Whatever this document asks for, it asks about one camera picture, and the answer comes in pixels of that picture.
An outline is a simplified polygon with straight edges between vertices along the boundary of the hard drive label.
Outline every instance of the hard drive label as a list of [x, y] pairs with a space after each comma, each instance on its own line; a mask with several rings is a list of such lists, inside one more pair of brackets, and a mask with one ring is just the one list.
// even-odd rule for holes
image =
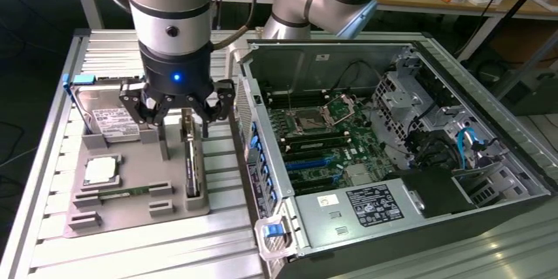
[[126, 108], [94, 110], [97, 124], [106, 138], [139, 135], [139, 127]]
[[386, 184], [349, 191], [348, 197], [364, 227], [405, 218]]

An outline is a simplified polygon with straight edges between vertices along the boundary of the white label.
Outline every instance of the white label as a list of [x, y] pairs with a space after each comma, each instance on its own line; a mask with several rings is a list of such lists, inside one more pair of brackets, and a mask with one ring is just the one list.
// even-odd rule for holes
[[338, 196], [336, 194], [318, 196], [318, 203], [321, 207], [340, 204]]
[[330, 55], [316, 55], [317, 61], [328, 61], [330, 60]]
[[99, 129], [106, 138], [139, 135], [139, 127], [126, 108], [94, 110]]

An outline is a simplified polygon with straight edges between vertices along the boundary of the sticker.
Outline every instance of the sticker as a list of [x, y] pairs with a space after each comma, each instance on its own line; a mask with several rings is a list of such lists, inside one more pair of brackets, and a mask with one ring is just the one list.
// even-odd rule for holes
[[317, 61], [328, 61], [330, 60], [330, 55], [316, 55]]
[[139, 135], [141, 129], [126, 108], [94, 110], [97, 125], [106, 138]]
[[386, 184], [349, 191], [348, 197], [364, 227], [405, 218]]
[[336, 194], [318, 196], [318, 203], [321, 204], [321, 207], [340, 204], [338, 196]]

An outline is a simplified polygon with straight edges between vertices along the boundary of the metal table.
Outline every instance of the metal table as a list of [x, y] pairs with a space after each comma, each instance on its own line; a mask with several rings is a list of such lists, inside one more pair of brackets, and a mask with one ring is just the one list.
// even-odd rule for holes
[[[231, 33], [217, 32], [213, 40], [217, 42]], [[365, 33], [361, 38], [386, 35]], [[142, 73], [139, 57], [134, 31], [94, 31], [75, 37], [65, 73], [137, 75]], [[226, 68], [239, 70], [226, 67], [230, 62], [225, 52], [213, 54], [215, 79], [227, 75]], [[82, 130], [79, 113], [59, 88], [0, 264], [0, 278], [264, 278], [229, 124], [214, 125], [203, 143], [210, 215], [63, 238]], [[555, 199], [477, 238], [337, 278], [558, 278], [557, 206]]]
[[[231, 33], [214, 34], [214, 42]], [[225, 51], [213, 54], [211, 64], [219, 80], [226, 75]], [[94, 31], [74, 38], [65, 74], [119, 77], [142, 72], [135, 31]], [[85, 122], [62, 85], [53, 104], [0, 278], [262, 278], [229, 123], [214, 125], [203, 142], [207, 216], [65, 238]]]

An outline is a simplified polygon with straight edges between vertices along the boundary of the blue pcie slot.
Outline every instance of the blue pcie slot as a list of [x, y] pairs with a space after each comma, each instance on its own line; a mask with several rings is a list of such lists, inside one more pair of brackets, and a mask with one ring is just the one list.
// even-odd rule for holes
[[316, 161], [305, 161], [300, 163], [286, 163], [288, 171], [320, 168], [330, 165], [332, 158], [324, 158]]

